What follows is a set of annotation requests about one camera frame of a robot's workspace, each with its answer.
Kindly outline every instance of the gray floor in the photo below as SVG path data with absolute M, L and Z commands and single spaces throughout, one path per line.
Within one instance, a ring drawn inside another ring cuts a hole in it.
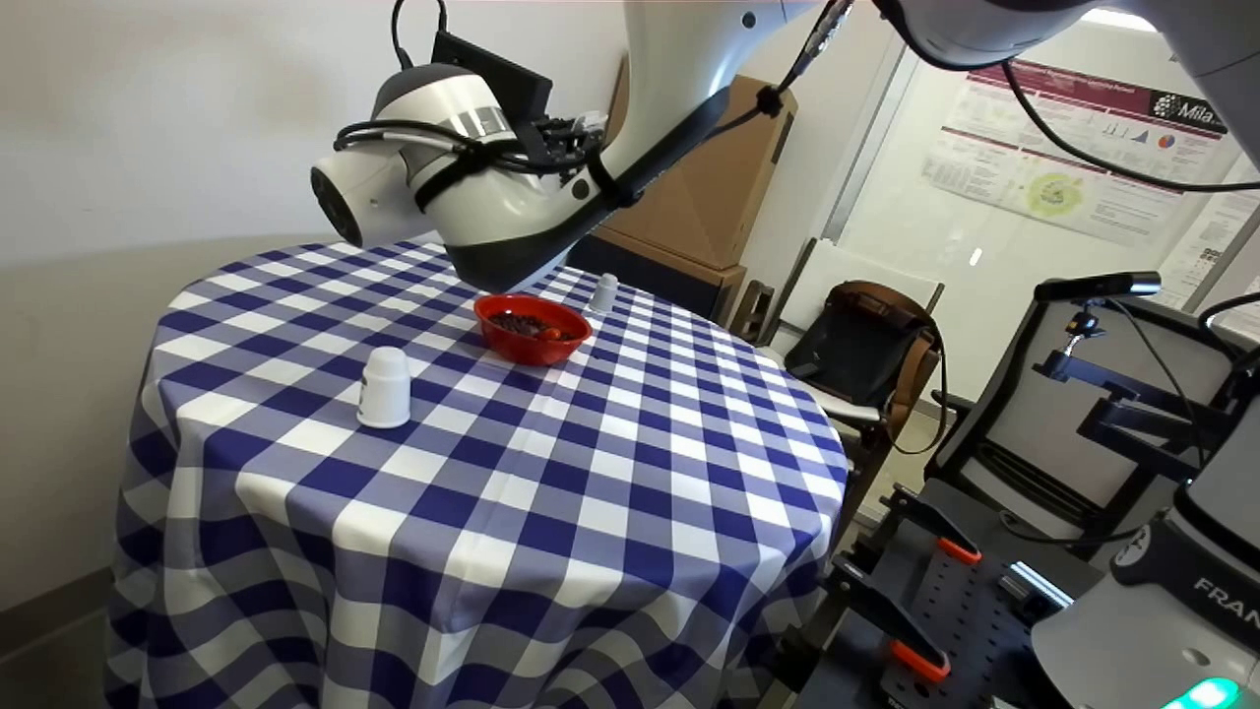
M 93 709 L 102 704 L 105 616 L 87 616 L 0 658 L 3 709 Z

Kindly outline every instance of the checkered tablecloth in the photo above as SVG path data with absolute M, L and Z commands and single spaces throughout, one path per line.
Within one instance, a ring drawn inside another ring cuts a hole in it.
M 416 363 L 407 430 L 356 422 L 371 347 Z M 621 289 L 571 363 L 508 365 L 423 240 L 180 290 L 131 448 L 109 704 L 713 704 L 814 603 L 845 479 L 713 322 Z

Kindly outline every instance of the red bowl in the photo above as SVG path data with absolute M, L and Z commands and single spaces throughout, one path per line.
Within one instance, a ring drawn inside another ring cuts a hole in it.
M 541 296 L 482 296 L 473 314 L 482 340 L 525 365 L 560 365 L 592 340 L 584 310 Z

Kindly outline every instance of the black chair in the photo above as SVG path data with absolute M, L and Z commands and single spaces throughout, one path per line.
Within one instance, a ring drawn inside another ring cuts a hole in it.
M 1089 314 L 1097 335 L 1080 340 L 1064 359 L 1066 322 L 1080 314 Z M 941 403 L 959 419 L 927 478 L 1004 507 L 1013 527 L 1028 537 L 1061 541 L 1083 560 L 1109 560 L 1105 544 L 1167 507 L 1179 478 L 1202 469 L 1218 441 L 1213 430 L 1225 439 L 1235 359 L 1239 347 L 1218 344 L 1190 314 L 1146 298 L 1109 298 L 1088 310 L 1066 298 L 1034 298 L 979 403 Z M 1109 389 L 1080 381 L 1097 365 L 1113 376 Z M 1143 385 L 1167 389 L 1167 410 L 1155 410 L 1158 395 L 1143 395 Z M 1179 432 L 1179 414 L 1190 406 L 1192 419 L 1180 422 L 1192 427 Z M 1155 422 L 1158 432 L 1134 439 L 1121 430 L 1125 422 Z

